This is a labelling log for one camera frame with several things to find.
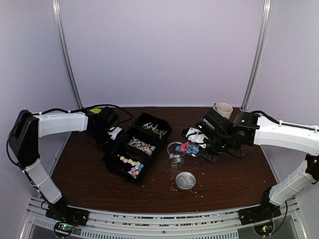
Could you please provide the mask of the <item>metal scoop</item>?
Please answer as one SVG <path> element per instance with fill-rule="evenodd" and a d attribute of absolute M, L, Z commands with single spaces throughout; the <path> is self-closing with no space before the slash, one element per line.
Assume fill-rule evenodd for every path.
<path fill-rule="evenodd" d="M 187 141 L 185 143 L 177 145 L 175 147 L 175 152 L 180 152 L 192 157 L 197 157 L 199 156 L 200 146 L 198 144 Z"/>

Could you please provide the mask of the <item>black three-compartment candy tray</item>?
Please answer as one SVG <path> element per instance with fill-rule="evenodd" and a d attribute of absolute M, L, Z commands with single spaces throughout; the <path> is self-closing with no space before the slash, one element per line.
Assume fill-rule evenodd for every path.
<path fill-rule="evenodd" d="M 168 121 L 142 113 L 102 161 L 108 172 L 139 185 L 171 133 Z"/>

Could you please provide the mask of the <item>clear plastic jar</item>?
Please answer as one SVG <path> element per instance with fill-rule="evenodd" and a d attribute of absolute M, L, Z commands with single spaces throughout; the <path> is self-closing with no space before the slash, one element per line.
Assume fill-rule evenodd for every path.
<path fill-rule="evenodd" d="M 166 150 L 168 153 L 167 164 L 172 169 L 180 169 L 185 164 L 185 153 L 180 151 L 182 142 L 171 142 L 168 144 Z"/>

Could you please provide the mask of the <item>pile of star candies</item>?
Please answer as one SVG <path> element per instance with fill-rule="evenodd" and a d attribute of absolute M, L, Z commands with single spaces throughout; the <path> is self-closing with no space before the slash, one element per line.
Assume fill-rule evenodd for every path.
<path fill-rule="evenodd" d="M 134 179 L 139 176 L 144 167 L 145 165 L 140 161 L 134 161 L 124 156 L 120 156 L 120 170 L 131 175 Z"/>

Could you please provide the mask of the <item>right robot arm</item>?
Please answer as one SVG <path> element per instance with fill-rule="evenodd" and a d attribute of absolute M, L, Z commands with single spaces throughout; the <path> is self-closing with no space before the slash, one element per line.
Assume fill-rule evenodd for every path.
<path fill-rule="evenodd" d="M 213 154 L 239 152 L 243 145 L 281 148 L 302 153 L 300 165 L 267 192 L 267 200 L 256 208 L 259 219 L 267 219 L 275 206 L 310 184 L 319 181 L 319 127 L 276 120 L 263 111 L 241 112 L 234 121 L 208 110 L 195 124 Z"/>

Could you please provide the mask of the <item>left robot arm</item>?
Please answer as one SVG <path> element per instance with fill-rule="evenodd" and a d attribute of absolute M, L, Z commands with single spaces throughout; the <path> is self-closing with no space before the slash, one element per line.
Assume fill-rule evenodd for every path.
<path fill-rule="evenodd" d="M 109 105 L 72 111 L 54 108 L 38 113 L 22 110 L 8 135 L 6 148 L 14 153 L 16 166 L 34 183 L 53 214 L 59 220 L 67 221 L 72 211 L 42 165 L 38 140 L 48 135 L 85 132 L 96 148 L 105 152 L 124 132 L 120 125 L 118 114 Z"/>

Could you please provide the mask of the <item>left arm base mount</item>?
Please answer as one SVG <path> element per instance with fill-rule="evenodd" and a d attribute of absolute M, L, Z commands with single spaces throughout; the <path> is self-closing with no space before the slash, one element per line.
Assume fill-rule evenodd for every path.
<path fill-rule="evenodd" d="M 56 203 L 48 203 L 46 216 L 76 226 L 86 226 L 89 211 L 69 206 L 67 198 L 62 196 Z"/>

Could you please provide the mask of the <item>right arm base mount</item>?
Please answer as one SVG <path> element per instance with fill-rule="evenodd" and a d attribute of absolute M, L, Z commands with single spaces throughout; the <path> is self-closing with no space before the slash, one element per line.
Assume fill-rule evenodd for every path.
<path fill-rule="evenodd" d="M 241 225 L 271 220 L 272 218 L 278 217 L 280 215 L 280 207 L 270 203 L 269 199 L 262 199 L 260 205 L 258 206 L 240 209 L 238 211 Z"/>

